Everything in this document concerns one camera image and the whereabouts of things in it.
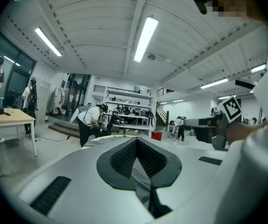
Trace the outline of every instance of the qr code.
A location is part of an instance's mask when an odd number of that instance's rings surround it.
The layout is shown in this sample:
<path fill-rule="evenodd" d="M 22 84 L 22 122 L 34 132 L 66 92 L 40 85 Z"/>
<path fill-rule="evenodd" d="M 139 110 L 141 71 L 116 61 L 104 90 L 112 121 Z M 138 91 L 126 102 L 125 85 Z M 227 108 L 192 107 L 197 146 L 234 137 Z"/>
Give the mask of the qr code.
<path fill-rule="evenodd" d="M 223 103 L 223 107 L 228 115 L 229 122 L 231 122 L 231 120 L 236 119 L 241 114 L 241 108 L 234 97 L 231 97 L 229 100 L 226 100 Z"/>

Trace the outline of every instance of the shelving unit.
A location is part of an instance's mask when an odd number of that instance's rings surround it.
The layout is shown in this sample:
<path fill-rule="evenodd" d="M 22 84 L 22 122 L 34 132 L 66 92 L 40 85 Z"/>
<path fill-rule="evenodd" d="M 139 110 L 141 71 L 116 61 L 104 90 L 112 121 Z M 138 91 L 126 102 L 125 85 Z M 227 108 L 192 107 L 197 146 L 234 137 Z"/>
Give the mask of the shelving unit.
<path fill-rule="evenodd" d="M 131 100 L 132 102 L 141 102 L 144 104 L 131 104 L 131 103 L 125 103 L 125 102 L 120 102 L 120 101 L 112 101 L 111 99 L 113 97 L 117 97 L 117 99 L 127 99 L 127 100 Z M 140 93 L 136 93 L 136 92 L 131 92 L 131 91 L 124 91 L 124 90 L 118 90 L 118 89 L 110 89 L 108 87 L 105 88 L 105 93 L 104 93 L 104 97 L 103 97 L 103 103 L 105 103 L 106 105 L 108 104 L 117 104 L 117 105 L 126 105 L 129 107 L 137 107 L 137 108 L 144 108 L 146 110 L 152 111 L 154 114 L 156 112 L 156 104 L 155 101 L 153 99 L 153 96 L 147 95 L 147 94 L 140 94 Z M 120 117 L 131 117 L 134 119 L 142 119 L 142 125 L 130 125 L 130 124 L 125 124 L 125 125 L 113 125 L 115 127 L 119 127 L 119 128 L 126 128 L 126 129 L 134 129 L 134 130 L 146 130 L 148 132 L 148 136 L 151 135 L 151 131 L 154 130 L 155 128 L 155 124 L 156 124 L 156 118 L 153 118 L 153 127 L 149 126 L 147 127 L 147 125 L 144 124 L 144 120 L 148 120 L 147 117 L 145 116 L 141 116 L 141 115 L 133 115 L 133 114 L 129 114 L 129 115 L 125 115 L 125 114 L 118 114 L 118 116 Z"/>

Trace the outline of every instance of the black pants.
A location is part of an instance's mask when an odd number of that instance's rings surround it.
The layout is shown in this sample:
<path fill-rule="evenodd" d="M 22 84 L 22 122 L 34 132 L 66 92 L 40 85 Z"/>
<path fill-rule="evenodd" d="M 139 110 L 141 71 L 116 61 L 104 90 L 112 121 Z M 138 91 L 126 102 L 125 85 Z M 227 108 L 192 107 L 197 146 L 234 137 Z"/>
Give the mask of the black pants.
<path fill-rule="evenodd" d="M 179 135 L 178 137 L 184 140 L 185 139 L 185 125 L 179 126 Z"/>
<path fill-rule="evenodd" d="M 32 118 L 35 118 L 35 112 L 28 112 L 27 109 L 23 108 L 23 112 L 31 116 Z M 26 134 L 31 134 L 31 125 L 30 124 L 24 124 L 25 127 L 25 132 Z"/>
<path fill-rule="evenodd" d="M 90 126 L 85 125 L 78 117 L 77 122 L 79 125 L 79 132 L 80 132 L 80 144 L 81 147 L 83 147 L 87 143 L 88 138 L 91 135 L 91 129 Z"/>

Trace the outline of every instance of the stair railing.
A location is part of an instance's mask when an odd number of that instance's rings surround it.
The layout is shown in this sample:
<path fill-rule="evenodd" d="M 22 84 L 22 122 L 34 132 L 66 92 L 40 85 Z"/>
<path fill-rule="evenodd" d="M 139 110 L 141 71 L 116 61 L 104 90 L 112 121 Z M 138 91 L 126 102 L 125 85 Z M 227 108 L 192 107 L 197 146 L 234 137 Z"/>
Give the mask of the stair railing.
<path fill-rule="evenodd" d="M 157 113 L 159 117 L 163 120 L 166 126 L 168 126 L 169 123 L 169 111 L 165 112 L 163 108 L 157 103 Z"/>

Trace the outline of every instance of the white shirt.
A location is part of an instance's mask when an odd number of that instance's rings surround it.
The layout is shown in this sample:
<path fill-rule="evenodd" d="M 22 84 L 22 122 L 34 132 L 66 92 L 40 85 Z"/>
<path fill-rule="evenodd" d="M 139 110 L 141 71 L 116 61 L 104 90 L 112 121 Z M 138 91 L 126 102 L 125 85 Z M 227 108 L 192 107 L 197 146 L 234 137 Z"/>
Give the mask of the white shirt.
<path fill-rule="evenodd" d="M 78 118 L 87 126 L 90 126 L 92 124 L 93 120 L 98 120 L 98 117 L 100 116 L 100 108 L 98 106 L 93 106 L 86 111 L 81 112 L 78 114 Z"/>
<path fill-rule="evenodd" d="M 176 119 L 174 121 L 174 126 L 182 126 L 184 124 L 184 121 L 182 119 Z"/>
<path fill-rule="evenodd" d="M 30 88 L 26 87 L 23 94 L 22 94 L 22 97 L 25 97 L 23 108 L 26 108 L 26 100 L 27 100 L 29 94 L 30 94 Z"/>

